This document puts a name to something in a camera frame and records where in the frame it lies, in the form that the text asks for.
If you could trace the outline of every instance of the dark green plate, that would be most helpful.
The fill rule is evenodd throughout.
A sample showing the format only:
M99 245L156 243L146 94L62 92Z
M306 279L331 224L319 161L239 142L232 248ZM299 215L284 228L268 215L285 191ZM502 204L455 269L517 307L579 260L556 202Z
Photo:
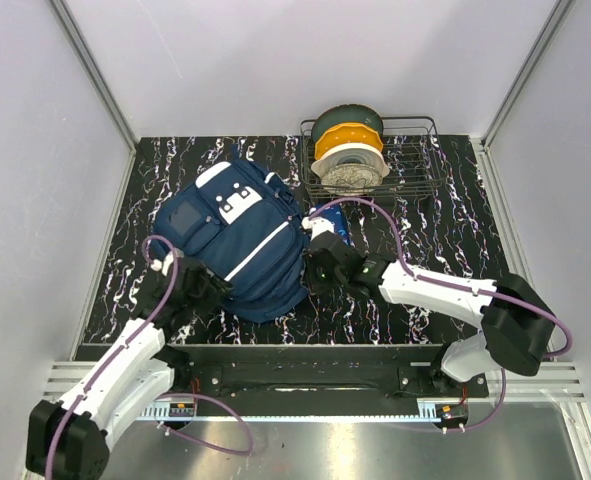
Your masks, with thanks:
M322 138L324 132L340 123L361 123L372 128L380 137L384 134L384 122L375 110L365 105L348 104L333 107L320 115L311 131L313 142Z

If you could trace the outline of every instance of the white wall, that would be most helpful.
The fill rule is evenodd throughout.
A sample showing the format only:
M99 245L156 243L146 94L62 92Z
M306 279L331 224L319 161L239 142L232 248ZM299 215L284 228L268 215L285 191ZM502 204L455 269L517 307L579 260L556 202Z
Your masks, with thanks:
M44 0L0 0L0 479L79 328L128 151Z
M591 408L591 1L577 2L491 151L537 289L572 327Z
M285 134L339 103L485 132L555 0L68 0L136 134Z

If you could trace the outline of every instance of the navy blue backpack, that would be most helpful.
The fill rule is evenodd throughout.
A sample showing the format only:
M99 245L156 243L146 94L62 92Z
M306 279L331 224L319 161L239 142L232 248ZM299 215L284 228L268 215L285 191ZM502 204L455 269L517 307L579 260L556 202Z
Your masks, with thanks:
M233 286L226 311L253 322L286 314L306 298L302 211L273 172L222 161L159 210L153 232L199 258ZM164 254L161 244L154 244Z

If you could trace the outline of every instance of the backpack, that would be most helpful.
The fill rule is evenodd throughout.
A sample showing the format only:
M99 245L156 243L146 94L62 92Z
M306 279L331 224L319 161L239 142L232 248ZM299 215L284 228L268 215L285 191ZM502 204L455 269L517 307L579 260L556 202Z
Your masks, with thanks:
M153 233L230 282L226 311L262 323L308 295L302 211L277 174L252 161L216 163L160 208ZM167 253L153 242L162 258Z

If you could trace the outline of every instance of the black wire dish rack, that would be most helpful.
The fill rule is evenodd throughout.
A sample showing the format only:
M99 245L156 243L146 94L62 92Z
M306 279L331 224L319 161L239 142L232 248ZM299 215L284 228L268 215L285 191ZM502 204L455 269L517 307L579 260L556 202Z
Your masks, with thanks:
M333 186L332 191L322 185L311 170L315 161L315 142L311 130L316 120L300 124L302 148L300 163L302 182L313 204L324 203L334 197L362 196L386 203L399 198L433 198L446 182L446 171L441 159L439 136L435 122L425 116L382 117L382 155L390 173L382 184L360 188L359 185Z

